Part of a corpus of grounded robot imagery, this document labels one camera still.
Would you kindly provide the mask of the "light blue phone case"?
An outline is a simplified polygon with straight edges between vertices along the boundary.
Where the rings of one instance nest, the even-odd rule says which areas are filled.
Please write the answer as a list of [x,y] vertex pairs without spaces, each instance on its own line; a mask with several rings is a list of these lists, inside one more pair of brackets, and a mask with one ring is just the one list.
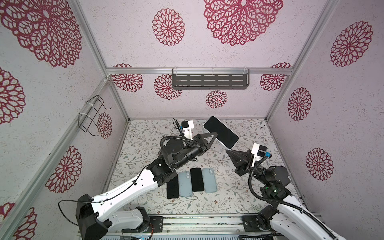
[[202,169],[204,188],[206,193],[215,193],[218,191],[215,171],[213,168]]
[[190,197],[193,195],[192,179],[190,172],[180,172],[179,179],[179,194],[180,197]]

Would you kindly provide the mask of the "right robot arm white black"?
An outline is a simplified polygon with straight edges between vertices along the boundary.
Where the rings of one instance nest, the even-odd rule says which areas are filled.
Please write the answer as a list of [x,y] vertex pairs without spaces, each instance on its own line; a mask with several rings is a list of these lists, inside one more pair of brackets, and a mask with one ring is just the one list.
[[287,189],[290,178],[283,166],[263,167],[271,153],[259,151],[254,154],[227,150],[227,155],[239,176],[248,175],[250,193],[268,206],[257,214],[258,228],[274,230],[275,236],[290,240],[342,240],[343,237],[308,211]]

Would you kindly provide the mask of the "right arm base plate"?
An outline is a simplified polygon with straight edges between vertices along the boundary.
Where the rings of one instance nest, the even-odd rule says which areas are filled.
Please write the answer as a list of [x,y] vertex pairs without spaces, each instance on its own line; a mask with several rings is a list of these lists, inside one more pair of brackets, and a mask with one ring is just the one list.
[[247,215],[241,217],[246,232],[263,231],[267,232],[271,229],[269,220],[259,215]]

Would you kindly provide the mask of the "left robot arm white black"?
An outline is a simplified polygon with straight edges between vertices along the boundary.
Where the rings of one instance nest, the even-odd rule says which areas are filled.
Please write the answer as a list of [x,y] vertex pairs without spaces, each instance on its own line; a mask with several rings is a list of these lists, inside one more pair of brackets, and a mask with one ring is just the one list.
[[107,233],[123,231],[141,233],[147,230],[150,217],[144,207],[127,214],[117,211],[144,193],[155,190],[177,176],[177,170],[209,150],[216,132],[197,134],[192,139],[166,136],[160,141],[157,158],[144,166],[138,175],[103,194],[81,196],[77,201],[76,220],[83,240],[100,240]]

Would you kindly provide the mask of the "black phone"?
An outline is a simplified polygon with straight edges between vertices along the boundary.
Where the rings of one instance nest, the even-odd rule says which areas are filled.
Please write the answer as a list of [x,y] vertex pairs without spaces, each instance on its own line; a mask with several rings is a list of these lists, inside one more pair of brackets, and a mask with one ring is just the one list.
[[176,176],[167,183],[167,199],[177,199],[179,197],[179,179]]

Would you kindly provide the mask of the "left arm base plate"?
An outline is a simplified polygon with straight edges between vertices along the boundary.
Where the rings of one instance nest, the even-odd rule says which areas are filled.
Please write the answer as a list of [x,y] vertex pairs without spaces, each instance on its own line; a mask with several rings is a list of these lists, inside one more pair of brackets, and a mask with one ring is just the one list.
[[122,229],[122,233],[161,233],[164,226],[163,216],[152,216],[149,222],[144,227],[138,227],[135,230]]

